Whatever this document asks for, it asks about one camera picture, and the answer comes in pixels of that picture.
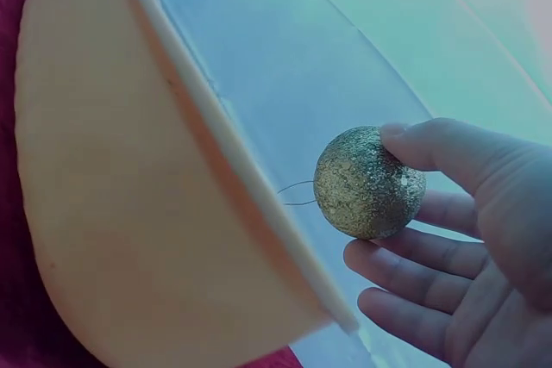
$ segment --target red cloth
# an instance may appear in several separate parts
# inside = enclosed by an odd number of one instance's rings
[[[14,138],[14,72],[23,2],[0,0],[0,368],[102,368],[53,309],[36,269],[23,212]],[[245,366],[300,368],[289,348]]]

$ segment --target fingernail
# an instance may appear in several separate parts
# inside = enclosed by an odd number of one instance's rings
[[[403,134],[408,128],[408,124],[394,122],[386,124],[379,129],[379,134],[382,137],[394,137]]]

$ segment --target glitter ball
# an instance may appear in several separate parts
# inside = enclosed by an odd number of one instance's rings
[[[420,209],[424,192],[424,174],[389,153],[377,127],[353,128],[335,137],[314,175],[324,217],[358,239],[383,239],[403,229]]]

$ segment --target hand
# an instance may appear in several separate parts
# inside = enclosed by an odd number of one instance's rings
[[[552,366],[552,148],[442,119],[381,138],[468,193],[428,191],[417,220],[483,243],[409,228],[351,242],[347,265],[382,288],[361,293],[361,311],[453,367]]]

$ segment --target transparent plastic lid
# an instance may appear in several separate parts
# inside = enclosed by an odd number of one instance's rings
[[[160,1],[275,190],[312,179],[359,125],[447,116],[552,144],[548,0]],[[459,190],[440,174],[428,186]],[[309,202],[312,188],[282,198]],[[289,209],[356,309],[370,283],[343,264],[349,237],[315,203]],[[332,326],[292,344],[305,368],[444,366],[356,312],[357,335]]]

